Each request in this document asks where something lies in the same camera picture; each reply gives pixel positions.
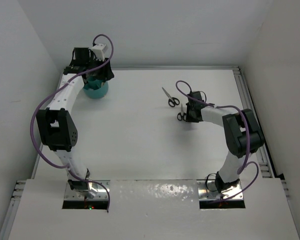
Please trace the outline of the black scissors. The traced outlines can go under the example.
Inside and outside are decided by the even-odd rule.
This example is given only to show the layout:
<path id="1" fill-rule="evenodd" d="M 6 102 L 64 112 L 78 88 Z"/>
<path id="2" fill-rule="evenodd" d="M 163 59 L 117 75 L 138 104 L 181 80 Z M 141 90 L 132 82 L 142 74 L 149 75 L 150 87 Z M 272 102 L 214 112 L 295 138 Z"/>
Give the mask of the black scissors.
<path id="1" fill-rule="evenodd" d="M 176 97 L 172 97 L 166 90 L 164 87 L 162 87 L 163 92 L 165 93 L 165 95 L 168 97 L 168 105 L 172 108 L 174 108 L 175 106 L 179 106 L 180 105 L 180 101 L 178 98 Z"/>
<path id="2" fill-rule="evenodd" d="M 187 118 L 187 113 L 186 113 L 186 108 L 183 106 L 183 104 L 180 104 L 180 112 L 177 114 L 177 120 L 178 121 L 186 121 Z"/>

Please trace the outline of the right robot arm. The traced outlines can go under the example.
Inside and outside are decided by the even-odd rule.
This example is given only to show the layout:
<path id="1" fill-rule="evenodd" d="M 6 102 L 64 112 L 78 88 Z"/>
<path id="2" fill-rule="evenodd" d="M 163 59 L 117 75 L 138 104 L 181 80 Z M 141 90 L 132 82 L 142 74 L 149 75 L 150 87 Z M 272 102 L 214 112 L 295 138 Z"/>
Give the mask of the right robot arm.
<path id="1" fill-rule="evenodd" d="M 239 182 L 250 155 L 264 145 L 264 135 L 251 109 L 206 103 L 200 91 L 190 91 L 187 98 L 186 122 L 207 122 L 223 128 L 228 153 L 215 174 L 213 189 L 221 193 Z"/>

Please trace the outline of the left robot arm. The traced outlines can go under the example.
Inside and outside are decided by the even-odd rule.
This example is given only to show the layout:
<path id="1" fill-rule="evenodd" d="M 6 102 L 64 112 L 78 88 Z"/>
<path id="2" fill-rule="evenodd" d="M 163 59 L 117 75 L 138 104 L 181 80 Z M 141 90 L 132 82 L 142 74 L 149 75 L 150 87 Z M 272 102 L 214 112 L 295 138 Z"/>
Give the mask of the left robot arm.
<path id="1" fill-rule="evenodd" d="M 72 149 L 78 141 L 78 130 L 71 111 L 80 91 L 95 100 L 108 93 L 108 81 L 114 78 L 114 74 L 110 61 L 105 56 L 107 49 L 105 43 L 96 43 L 90 48 L 74 48 L 71 62 L 63 70 L 58 93 L 35 116 L 41 142 L 65 166 L 70 189 L 91 199 L 102 186 L 91 182 L 88 168 L 78 158 L 73 157 Z"/>

